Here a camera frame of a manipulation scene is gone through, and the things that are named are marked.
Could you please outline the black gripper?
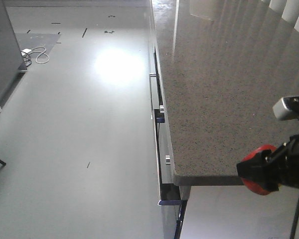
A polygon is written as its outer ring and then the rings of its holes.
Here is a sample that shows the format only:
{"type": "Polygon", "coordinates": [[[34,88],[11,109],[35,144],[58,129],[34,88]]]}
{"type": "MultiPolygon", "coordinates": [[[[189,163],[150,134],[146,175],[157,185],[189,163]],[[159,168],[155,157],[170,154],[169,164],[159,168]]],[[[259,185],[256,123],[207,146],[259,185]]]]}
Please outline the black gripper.
{"type": "Polygon", "coordinates": [[[299,189],[299,134],[276,150],[258,152],[251,160],[236,165],[238,176],[275,192],[279,184],[299,189]]]}

